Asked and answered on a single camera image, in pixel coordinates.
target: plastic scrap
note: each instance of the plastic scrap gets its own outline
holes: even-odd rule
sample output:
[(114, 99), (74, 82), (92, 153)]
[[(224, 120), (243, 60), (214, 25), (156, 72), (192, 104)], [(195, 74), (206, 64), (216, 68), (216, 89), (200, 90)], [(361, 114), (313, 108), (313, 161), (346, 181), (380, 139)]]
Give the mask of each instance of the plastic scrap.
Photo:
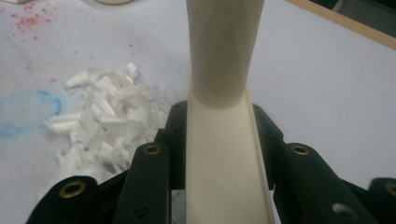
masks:
[(164, 127), (171, 103), (158, 88), (136, 85), (140, 72), (91, 69), (66, 81), (68, 90), (87, 94), (77, 113), (49, 119), (48, 127), (70, 137), (71, 148), (58, 154), (60, 170), (48, 188), (72, 175), (89, 175), (102, 183), (129, 168), (135, 150), (153, 141)]

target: white table surface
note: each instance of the white table surface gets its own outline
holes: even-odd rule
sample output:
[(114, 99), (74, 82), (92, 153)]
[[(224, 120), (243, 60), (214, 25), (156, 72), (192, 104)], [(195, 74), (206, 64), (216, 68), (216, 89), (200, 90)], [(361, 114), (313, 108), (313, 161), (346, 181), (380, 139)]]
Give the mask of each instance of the white table surface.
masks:
[[(6, 134), (0, 126), (4, 224), (29, 217), (57, 169), (55, 152), (68, 148), (39, 124), (78, 108), (80, 96), (63, 89), (71, 75), (134, 62), (147, 82), (187, 99), (184, 0), (31, 3), (0, 2), (0, 121), (24, 125)], [(285, 141), (315, 148), (340, 177), (364, 188), (374, 177), (396, 177), (395, 50), (283, 0), (267, 0), (248, 83)]]

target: blue ink mark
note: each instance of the blue ink mark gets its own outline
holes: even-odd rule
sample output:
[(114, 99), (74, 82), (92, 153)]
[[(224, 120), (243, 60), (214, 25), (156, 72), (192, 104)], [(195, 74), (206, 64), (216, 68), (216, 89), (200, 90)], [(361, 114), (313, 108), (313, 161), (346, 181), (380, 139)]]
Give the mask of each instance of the blue ink mark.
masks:
[(0, 101), (0, 138), (43, 128), (44, 121), (62, 113), (62, 102), (46, 91), (23, 91)]

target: red stain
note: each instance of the red stain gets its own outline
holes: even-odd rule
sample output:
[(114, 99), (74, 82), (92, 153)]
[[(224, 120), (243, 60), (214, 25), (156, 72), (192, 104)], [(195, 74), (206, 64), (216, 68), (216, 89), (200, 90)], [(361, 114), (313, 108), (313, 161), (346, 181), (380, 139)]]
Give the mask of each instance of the red stain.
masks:
[(35, 3), (25, 4), (23, 12), (20, 14), (12, 14), (11, 18), (17, 20), (16, 25), (21, 33), (36, 33), (40, 26), (52, 23), (53, 18), (57, 18), (51, 11), (54, 8), (54, 3), (47, 3), (48, 7), (39, 7)]

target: screw hole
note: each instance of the screw hole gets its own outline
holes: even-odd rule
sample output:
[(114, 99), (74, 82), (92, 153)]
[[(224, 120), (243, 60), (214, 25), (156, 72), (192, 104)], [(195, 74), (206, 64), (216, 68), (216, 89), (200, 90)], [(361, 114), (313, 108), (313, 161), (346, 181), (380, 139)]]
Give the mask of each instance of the screw hole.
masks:
[(146, 147), (144, 152), (148, 155), (155, 155), (161, 152), (161, 148), (157, 146)]
[(306, 156), (309, 154), (309, 149), (305, 147), (292, 147), (291, 150), (302, 156)]
[(61, 190), (59, 191), (59, 196), (65, 199), (73, 198), (82, 193), (85, 187), (85, 183), (80, 180), (69, 182), (61, 188)]
[(395, 184), (395, 183), (387, 183), (387, 184), (385, 185), (385, 189), (386, 189), (389, 193), (393, 194), (393, 196), (396, 196), (396, 184)]
[(356, 221), (358, 220), (358, 215), (356, 214), (355, 210), (351, 207), (346, 206), (342, 203), (335, 203), (332, 205), (332, 210), (335, 214), (346, 221)]
[(134, 219), (143, 219), (149, 215), (149, 207), (145, 204), (141, 204), (133, 210)]

